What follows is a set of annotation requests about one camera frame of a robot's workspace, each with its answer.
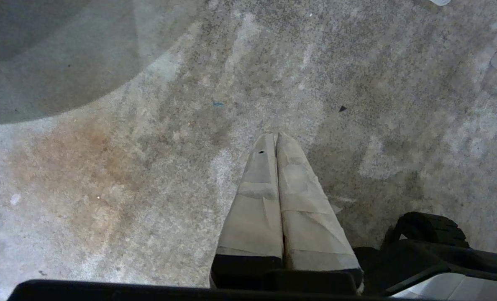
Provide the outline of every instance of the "floor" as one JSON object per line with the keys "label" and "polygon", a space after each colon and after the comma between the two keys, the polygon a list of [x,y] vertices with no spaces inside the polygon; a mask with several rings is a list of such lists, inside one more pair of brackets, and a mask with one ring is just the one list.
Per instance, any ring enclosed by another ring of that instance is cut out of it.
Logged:
{"label": "floor", "polygon": [[497,252],[497,2],[0,0],[0,301],[206,286],[247,154],[301,143],[353,246],[410,210]]}

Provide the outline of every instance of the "brown stain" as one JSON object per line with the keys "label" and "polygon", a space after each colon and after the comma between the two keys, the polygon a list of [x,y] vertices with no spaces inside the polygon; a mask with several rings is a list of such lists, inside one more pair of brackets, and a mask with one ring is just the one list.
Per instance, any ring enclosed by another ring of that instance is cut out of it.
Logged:
{"label": "brown stain", "polygon": [[143,181],[137,160],[111,128],[105,120],[60,122],[10,158],[18,190],[31,196],[24,206],[64,223],[86,252],[99,251],[131,218],[126,204]]}

